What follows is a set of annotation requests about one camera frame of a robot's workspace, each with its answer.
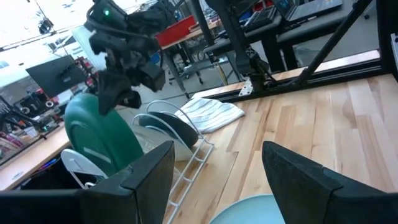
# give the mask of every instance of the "red box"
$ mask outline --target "red box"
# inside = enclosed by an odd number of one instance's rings
[[[190,33],[189,27],[195,25],[195,18],[193,16],[187,17],[177,23],[169,26],[166,30],[156,35],[156,39],[161,47],[165,47],[173,42],[176,42]]]

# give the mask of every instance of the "black metal frame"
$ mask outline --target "black metal frame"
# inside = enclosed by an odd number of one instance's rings
[[[324,61],[328,54],[333,50],[335,45],[346,34],[348,29],[365,11],[371,1],[372,0],[358,0],[353,5],[353,10],[350,12],[347,19],[339,26],[339,28],[337,28],[336,32],[333,34],[330,40],[325,44],[319,54],[315,57],[314,61],[308,66],[308,68],[304,69],[298,77],[281,80],[280,84],[278,85],[265,86],[262,91],[253,92],[250,95],[246,96],[239,96],[239,92],[241,90],[235,90],[207,96],[206,98],[233,103],[237,101],[251,100],[255,98],[277,95],[291,91],[298,91],[324,85],[331,85],[335,83],[348,82],[351,80],[368,78],[387,73],[392,73],[398,81],[398,74],[394,56],[392,53],[390,36],[391,33],[395,33],[398,30],[398,27],[395,27],[395,24],[393,22],[397,19],[397,16],[394,15],[394,11],[398,9],[398,2],[395,2],[393,0],[376,0],[380,53],[379,59],[355,63],[344,67],[333,68],[322,72],[315,72],[315,70]]]

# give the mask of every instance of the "floor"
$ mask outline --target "floor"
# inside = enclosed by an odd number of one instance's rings
[[[377,34],[377,18],[376,12],[372,11],[370,13],[371,17],[365,20],[364,17],[360,17],[355,24],[351,27],[348,33],[342,38],[339,44],[334,48],[326,60],[333,60],[336,58],[341,58],[353,54],[358,54],[361,52],[366,52],[368,50],[377,49],[378,36]],[[313,58],[316,56],[317,52],[324,46],[331,35],[321,37],[315,40],[311,40],[300,44],[295,47],[295,53],[297,58],[300,59],[303,66],[308,65]],[[260,42],[252,44],[253,48],[257,50],[260,57],[267,61],[264,50]],[[229,64],[222,65],[226,74],[231,71],[231,66]],[[219,78],[216,70],[209,69],[201,72],[204,84],[201,85],[196,76],[192,76],[188,80],[184,80],[183,83],[189,93],[196,93],[199,91],[207,90],[210,88],[215,88],[222,85],[221,79]],[[237,79],[235,75],[231,75],[229,78],[229,83],[236,83]],[[182,91],[178,87],[176,82],[169,85],[166,82],[164,89],[154,93],[147,89],[146,87],[140,87],[137,89],[141,94],[143,106],[140,110],[129,110],[125,109],[120,111],[121,115],[128,120],[131,120],[133,115],[145,111],[146,105],[153,100],[167,100],[177,106],[182,106],[187,102],[187,98],[183,95]],[[171,110],[175,111],[173,108],[168,108],[167,106],[155,106],[152,110]]]
[[[174,223],[208,223],[238,200],[270,194],[263,141],[385,192],[398,191],[397,97],[397,82],[383,75],[236,103],[245,117],[208,135],[216,147]]]

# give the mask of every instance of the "gray floor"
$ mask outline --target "gray floor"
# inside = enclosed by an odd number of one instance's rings
[[[371,17],[368,20],[365,20],[364,17],[360,17],[355,22],[355,24],[342,38],[339,44],[333,49],[333,51],[326,58],[326,60],[333,60],[336,58],[367,52],[369,50],[374,50],[379,47],[376,12],[372,11],[370,15]],[[324,36],[315,40],[302,43],[299,46],[295,46],[295,53],[297,58],[299,58],[304,66],[307,66],[330,37],[331,35]],[[252,46],[257,50],[261,58],[267,61],[261,43],[257,42],[252,44]],[[229,64],[224,64],[223,69],[226,74],[228,74],[231,71],[231,66]],[[196,76],[192,76],[188,80],[183,80],[185,88],[189,93],[194,93],[209,88],[215,88],[222,85],[221,79],[219,78],[216,70],[204,70],[201,72],[201,76],[204,81],[203,85],[199,83]],[[236,83],[237,79],[232,74],[228,81],[229,83]],[[140,110],[125,109],[119,111],[125,119],[131,120],[134,114],[145,111],[146,105],[154,100],[167,100],[171,103],[176,104],[177,106],[182,106],[187,102],[187,98],[183,95],[176,82],[173,82],[172,85],[169,85],[169,83],[166,82],[164,89],[162,91],[158,91],[157,93],[150,91],[146,87],[140,87],[137,90],[142,97],[142,102],[144,103],[144,105]],[[165,105],[155,105],[151,107],[150,110],[175,111],[175,109],[168,108]]]

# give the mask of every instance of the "striped towel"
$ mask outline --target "striped towel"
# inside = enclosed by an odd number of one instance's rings
[[[244,111],[232,103],[194,98],[181,108],[201,133],[212,133],[244,116]],[[182,121],[192,126],[181,111],[175,113]]]

